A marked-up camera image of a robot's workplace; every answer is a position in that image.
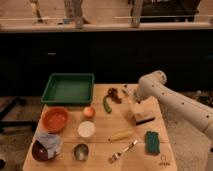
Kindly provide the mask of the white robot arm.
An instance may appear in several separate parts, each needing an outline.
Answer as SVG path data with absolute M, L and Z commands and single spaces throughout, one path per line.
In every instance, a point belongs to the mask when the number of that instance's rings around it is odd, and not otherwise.
M 133 90 L 133 99 L 141 102 L 153 96 L 205 134 L 211 140 L 205 171 L 213 171 L 213 108 L 167 88 L 166 81 L 161 70 L 142 76 Z

